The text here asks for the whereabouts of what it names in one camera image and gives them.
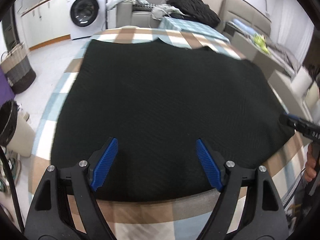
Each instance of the finger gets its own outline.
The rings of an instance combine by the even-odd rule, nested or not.
[[[308,153],[312,154],[312,145],[311,145],[311,143],[308,145]]]
[[[315,168],[316,166],[316,159],[312,156],[311,153],[307,152],[307,163],[311,168]]]
[[[306,163],[306,172],[308,176],[312,179],[314,179],[317,175],[316,171],[310,167],[309,163]]]
[[[304,178],[307,182],[311,182],[312,181],[312,178],[309,177],[309,175],[305,172],[304,173]]]

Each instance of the silver bolt head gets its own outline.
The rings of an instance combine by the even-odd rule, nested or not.
[[[85,166],[87,166],[87,164],[88,164],[87,161],[80,161],[80,162],[79,162],[79,166],[80,166],[80,167],[85,167]]]
[[[47,171],[53,171],[54,170],[54,166],[53,165],[50,165],[47,167]]]
[[[266,172],[267,168],[265,166],[261,165],[261,166],[259,166],[259,171]]]
[[[229,168],[232,168],[235,166],[235,163],[233,161],[227,161],[226,164]]]

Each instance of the sofa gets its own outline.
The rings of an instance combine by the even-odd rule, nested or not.
[[[148,0],[150,3],[161,3],[161,0]],[[222,34],[225,23],[234,18],[242,21],[244,24],[252,26],[255,30],[269,36],[271,31],[271,21],[260,11],[251,6],[244,0],[203,0],[210,6],[210,9],[216,12],[221,20],[216,30]],[[117,5],[117,27],[133,25],[144,28],[157,28],[160,21],[151,17],[151,9],[140,10],[133,6],[132,2],[124,1]]]
[[[157,28],[160,21],[155,20],[151,16],[151,7],[134,6],[131,1],[123,1],[117,5],[116,27],[127,25]]]

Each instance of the trash can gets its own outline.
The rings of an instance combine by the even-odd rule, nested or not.
[[[0,145],[21,156],[29,157],[35,138],[35,132],[18,114],[14,100],[5,102],[0,108]]]

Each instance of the checkered tablecloth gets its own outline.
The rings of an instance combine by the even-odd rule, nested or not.
[[[223,36],[221,33],[211,28],[210,26],[199,22],[175,19],[172,17],[163,17],[158,28],[164,30],[197,33],[205,36],[206,38],[216,38],[226,43],[230,43],[227,37]]]
[[[231,45],[219,39],[172,30],[122,28],[106,30],[92,36],[106,42],[139,43],[156,38],[173,46],[195,49],[209,46],[218,53],[236,59],[244,56]],[[30,202],[47,166],[50,165],[51,147],[57,120],[63,103],[79,72],[85,44],[71,61],[52,93],[40,121],[31,155],[29,174]],[[279,195],[284,199],[291,190],[305,163],[303,144],[296,133],[282,149],[263,165],[271,174]],[[244,206],[246,188],[242,188],[229,231],[237,229]],[[97,200],[108,225],[119,240],[194,240],[207,222],[219,192],[212,189],[189,197],[164,202],[124,203]],[[72,216],[77,229],[84,231],[73,196],[69,196]]]

